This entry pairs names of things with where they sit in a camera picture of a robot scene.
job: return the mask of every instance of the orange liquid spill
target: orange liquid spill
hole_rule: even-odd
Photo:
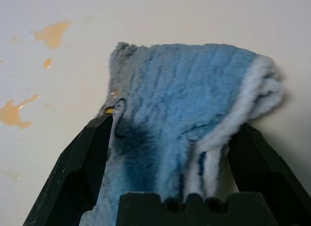
[[[3,122],[5,125],[17,125],[21,129],[32,126],[32,122],[21,121],[19,110],[22,109],[24,105],[36,100],[37,98],[39,98],[38,94],[16,106],[14,106],[14,102],[12,100],[9,101],[3,108],[0,108],[0,122]]]
[[[44,40],[45,45],[50,49],[60,48],[63,34],[70,25],[69,21],[49,25],[41,32],[34,32],[35,39]]]

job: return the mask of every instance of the white surface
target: white surface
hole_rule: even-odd
[[[228,43],[275,59],[289,97],[256,125],[311,193],[310,15],[311,0],[0,0],[0,107],[40,94],[21,110],[32,128],[0,123],[0,170],[20,175],[0,174],[0,225],[22,225],[59,154],[97,113],[118,41]],[[35,41],[33,31],[65,19],[60,49]]]

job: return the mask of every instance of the yellow drop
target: yellow drop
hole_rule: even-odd
[[[51,59],[51,58],[47,59],[47,60],[44,62],[43,67],[44,67],[44,68],[49,68],[49,67],[51,66],[51,64],[52,64],[52,61],[53,61],[53,59]]]

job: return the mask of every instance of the orange stain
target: orange stain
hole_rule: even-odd
[[[51,66],[51,64],[52,64],[52,61],[53,61],[53,59],[51,59],[51,58],[47,59],[47,60],[44,62],[43,67],[44,67],[44,68],[49,68],[49,67]]]
[[[44,40],[50,49],[60,48],[65,30],[71,25],[70,21],[62,21],[47,26],[41,32],[34,32],[36,40]]]
[[[20,180],[19,174],[12,171],[12,170],[0,170],[0,175],[7,176],[8,178],[10,178],[13,181],[19,181]]]
[[[0,122],[3,122],[5,125],[17,125],[21,129],[32,126],[32,122],[21,121],[19,110],[22,109],[24,105],[36,100],[37,98],[39,98],[38,94],[16,106],[14,106],[14,102],[10,100],[3,108],[0,108]]]
[[[11,42],[12,42],[13,44],[16,44],[16,43],[18,42],[18,37],[14,35],[14,36],[11,37],[10,40],[11,40]]]

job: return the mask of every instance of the fabric edge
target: fabric edge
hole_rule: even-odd
[[[230,137],[238,132],[241,124],[249,119],[250,113],[255,105],[255,100],[262,85],[263,78],[270,72],[274,72],[274,62],[271,58],[259,55],[248,68],[248,72],[241,84],[241,90],[238,93],[237,100],[231,108],[229,114],[223,121],[208,135],[198,141],[195,145],[195,151],[190,161],[189,170],[185,174],[184,198],[190,193],[202,193],[205,197],[214,196],[217,191],[217,178],[219,167],[209,170],[211,162],[219,164],[221,148],[229,141]],[[205,172],[203,174],[202,191],[200,187],[198,157],[202,152],[208,152],[204,162]]]

